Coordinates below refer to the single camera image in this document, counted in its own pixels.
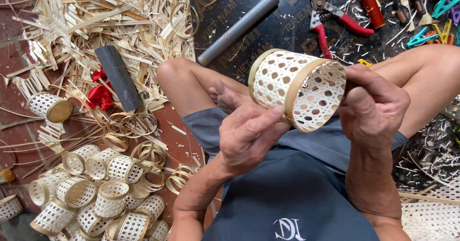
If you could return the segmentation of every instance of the hand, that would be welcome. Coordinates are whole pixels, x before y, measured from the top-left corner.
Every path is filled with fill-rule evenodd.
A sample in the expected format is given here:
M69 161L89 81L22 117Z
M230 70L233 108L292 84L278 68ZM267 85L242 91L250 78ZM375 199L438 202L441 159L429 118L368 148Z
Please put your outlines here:
M366 148L390 147L410 104L409 94L364 65L346 67L345 73L347 88L355 86L339 107L345 135Z
M232 177L253 169L289 130L288 123L278 122L283 113L281 105L267 110L246 102L222 121L220 153L216 158Z

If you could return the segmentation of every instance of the red brick floor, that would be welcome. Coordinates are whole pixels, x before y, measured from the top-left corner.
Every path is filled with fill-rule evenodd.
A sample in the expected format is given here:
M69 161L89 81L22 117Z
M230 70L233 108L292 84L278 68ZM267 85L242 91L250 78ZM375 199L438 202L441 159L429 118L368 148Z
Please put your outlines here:
M29 46L25 40L21 40L20 36L22 34L21 24L16 21L12 21L12 16L19 13L19 10L12 11L7 8L0 8L0 73L3 76L6 76L10 72L18 71L27 66L27 63L24 59L21 59L21 56L24 53L29 52ZM31 14L22 12L19 14L19 17L31 20ZM50 82L55 81L62 74L62 69L57 71L48 71L46 75ZM22 73L19 77L26 78L28 77L28 72ZM70 100L75 106L80 106L78 101ZM0 107L14 111L23 115L35 116L31 112L27 111L25 108L26 100L20 94L16 85L13 84L12 80L8 85L5 86L3 77L0 79ZM170 103L165 104L164 109L160 109L154 112L154 115L158 119L158 129L162 132L160 133L161 141L163 141L169 148L167 151L169 157L166 163L166 167L175 169L179 166L179 163L187 166L197 166L195 161L192 159L192 153L198 153L195 155L198 161L204 165L204 156L201 153L201 148L199 147L196 140L193 138L190 129L182 122L180 116L176 111L172 110ZM11 122L25 119L24 117L11 114L9 112L0 110L0 126L5 125ZM178 131L174 130L171 127L171 124L174 124L180 129L184 129L187 132L187 135L183 135ZM44 121L35 121L28 124L23 124L8 129L0 131L0 139L8 143L9 145L14 144L23 144L38 141L37 130L40 126L44 125ZM67 119L64 123L64 128L66 133L62 135L61 139L67 138L80 132L76 136L84 136L85 129L91 129L94 125L86 124L81 121ZM100 141L96 142L102 150L106 149L106 146ZM123 152L125 155L130 155L131 150L136 146L133 142L130 145L130 150ZM43 144L30 144L25 146L18 146L13 148L16 152L17 163L29 163L24 165L15 166L12 170L16 174L16 179L7 184L1 185L6 196L17 195L24 206L25 213L39 213L40 208L32 203L29 197L29 183L37 179L38 174L41 170L37 170L33 174L30 174L23 179L23 176L30 172L32 169L37 167L41 162L40 159L52 156L54 152ZM0 169L7 168L11 163L13 163L13 156L11 153L6 153L4 151L9 151L10 149L0 149L1 150L1 159L0 159ZM160 216L161 219L167 221L170 226L173 223L173 204L176 199L176 195L169 191L166 187L162 190L157 191L156 194L164 198L166 202L166 208L163 214ZM217 211L219 211L222 191L219 191L218 195L214 199L213 203L208 207L205 219L205 228L209 226L212 219L215 217ZM2 235L2 230L0 230L0 241L6 240Z

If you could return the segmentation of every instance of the person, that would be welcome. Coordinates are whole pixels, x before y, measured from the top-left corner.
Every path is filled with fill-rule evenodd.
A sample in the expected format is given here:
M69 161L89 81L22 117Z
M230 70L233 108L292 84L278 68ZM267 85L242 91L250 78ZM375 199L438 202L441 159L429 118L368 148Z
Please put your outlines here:
M210 154L175 201L169 240L410 240L391 151L460 93L459 67L460 48L449 45L346 67L339 117L300 132L282 106L257 105L237 81L184 58L162 63L162 90Z

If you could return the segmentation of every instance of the shirt logo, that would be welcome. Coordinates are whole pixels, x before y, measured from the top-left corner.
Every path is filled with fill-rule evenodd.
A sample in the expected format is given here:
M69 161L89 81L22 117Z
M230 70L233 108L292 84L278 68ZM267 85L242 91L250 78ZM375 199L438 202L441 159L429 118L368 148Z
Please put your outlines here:
M277 219L275 222L273 222L273 225L277 221L280 223L280 230L281 230L281 235L275 231L275 237L277 239L281 238L284 240L292 240L293 238L296 238L299 241L306 240L300 236L299 226L297 225L298 219L287 219L287 218Z

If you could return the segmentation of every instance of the green clothespin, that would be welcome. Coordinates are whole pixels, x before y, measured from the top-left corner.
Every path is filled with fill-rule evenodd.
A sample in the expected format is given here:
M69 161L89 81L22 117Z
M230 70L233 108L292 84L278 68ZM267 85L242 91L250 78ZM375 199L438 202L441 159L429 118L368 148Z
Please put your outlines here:
M409 40L409 42L406 44L407 48L411 49L415 45L421 45L429 40L436 39L439 37L438 34L434 34L432 36L427 36L425 38L422 38L421 36L426 32L427 29L428 27L423 28L422 31L420 31L413 38L411 38L411 40Z
M443 15L445 12L447 12L450 8L452 8L455 4L460 2L460 0L450 0L450 3L445 5L446 0L440 0L434 9L433 14L431 15L433 18L438 18L440 15Z
M455 37L455 46L460 46L460 27L457 27L457 36Z

